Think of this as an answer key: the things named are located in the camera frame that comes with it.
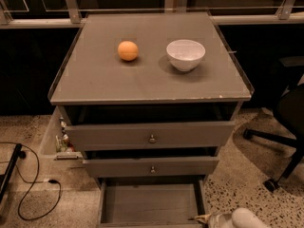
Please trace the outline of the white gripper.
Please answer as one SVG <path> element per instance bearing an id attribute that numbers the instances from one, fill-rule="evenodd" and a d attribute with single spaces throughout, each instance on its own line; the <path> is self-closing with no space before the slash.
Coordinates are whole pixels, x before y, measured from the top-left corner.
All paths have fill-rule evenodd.
<path id="1" fill-rule="evenodd" d="M 197 215 L 190 220 L 194 220 L 201 224 L 207 224 L 208 228 L 234 228 L 232 222 L 232 215 L 231 214 L 205 214 L 205 215 Z"/>

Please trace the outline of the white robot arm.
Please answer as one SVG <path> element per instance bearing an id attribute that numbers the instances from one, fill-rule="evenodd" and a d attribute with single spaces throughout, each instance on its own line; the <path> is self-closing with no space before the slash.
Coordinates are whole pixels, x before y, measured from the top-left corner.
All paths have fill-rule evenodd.
<path id="1" fill-rule="evenodd" d="M 209 228 L 271 228 L 247 208 L 237 208 L 231 213 L 198 215 L 191 220 L 207 224 Z"/>

